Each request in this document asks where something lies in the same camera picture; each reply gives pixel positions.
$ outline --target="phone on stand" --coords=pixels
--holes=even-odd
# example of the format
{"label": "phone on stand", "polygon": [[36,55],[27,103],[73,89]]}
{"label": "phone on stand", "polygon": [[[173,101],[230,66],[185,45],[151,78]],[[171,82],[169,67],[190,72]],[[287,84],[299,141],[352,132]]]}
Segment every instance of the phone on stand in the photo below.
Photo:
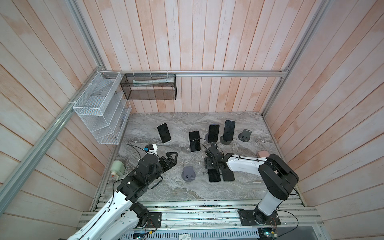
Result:
{"label": "phone on stand", "polygon": [[223,134],[223,140],[232,142],[233,140],[233,133],[235,132],[235,121],[226,120],[225,126],[224,126],[224,134]]}
{"label": "phone on stand", "polygon": [[200,138],[199,131],[189,132],[189,146],[191,148],[191,152],[200,151],[199,138]]}
{"label": "phone on stand", "polygon": [[217,142],[218,131],[220,129],[219,124],[211,124],[208,129],[208,142]]}
{"label": "phone on stand", "polygon": [[160,138],[163,143],[166,143],[171,140],[168,125],[166,123],[158,125],[157,130],[159,131]]}

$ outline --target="sticker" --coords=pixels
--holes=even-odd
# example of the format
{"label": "sticker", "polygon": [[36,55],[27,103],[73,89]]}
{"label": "sticker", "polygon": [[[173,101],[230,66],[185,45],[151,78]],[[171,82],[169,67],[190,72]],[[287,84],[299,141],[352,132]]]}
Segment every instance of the sticker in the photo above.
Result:
{"label": "sticker", "polygon": [[187,233],[187,234],[179,235],[179,240],[191,240],[191,234]]}

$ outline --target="mesh basket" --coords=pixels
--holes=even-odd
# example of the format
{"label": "mesh basket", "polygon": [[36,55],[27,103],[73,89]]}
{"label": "mesh basket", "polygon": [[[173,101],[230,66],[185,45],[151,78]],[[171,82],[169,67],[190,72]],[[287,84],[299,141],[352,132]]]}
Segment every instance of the mesh basket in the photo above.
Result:
{"label": "mesh basket", "polygon": [[127,100],[176,100],[175,74],[127,73],[121,87]]}
{"label": "mesh basket", "polygon": [[121,81],[118,72],[98,72],[73,109],[78,115],[102,116]]}

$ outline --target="gray marble surface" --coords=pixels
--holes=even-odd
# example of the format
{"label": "gray marble surface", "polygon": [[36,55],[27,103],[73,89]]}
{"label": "gray marble surface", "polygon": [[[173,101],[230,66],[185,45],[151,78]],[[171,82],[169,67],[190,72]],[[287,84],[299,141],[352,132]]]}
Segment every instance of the gray marble surface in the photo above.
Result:
{"label": "gray marble surface", "polygon": [[[128,174],[138,162],[138,154],[126,144],[133,144],[144,148],[147,144],[157,144],[157,154],[164,156],[166,152],[178,152],[175,167],[165,172],[164,180],[156,188],[148,190],[139,201],[156,200],[222,200],[222,199],[261,199],[266,187],[261,177],[244,172],[235,172],[235,181],[210,183],[208,172],[204,168],[205,148],[191,152],[188,136],[190,131],[200,131],[200,137],[208,133],[210,124],[220,124],[219,136],[223,134],[225,120],[236,121],[233,141],[230,145],[218,146],[226,153],[255,157],[258,151],[268,151],[277,154],[271,136],[259,113],[135,113],[128,119],[127,129],[122,138],[122,144],[116,160],[126,166],[124,176]],[[163,144],[160,140],[157,126],[167,123],[172,140]],[[243,129],[252,131],[251,140],[242,142],[238,139]],[[181,178],[184,166],[193,166],[196,179],[190,183]],[[110,180],[106,194],[112,193]]]}

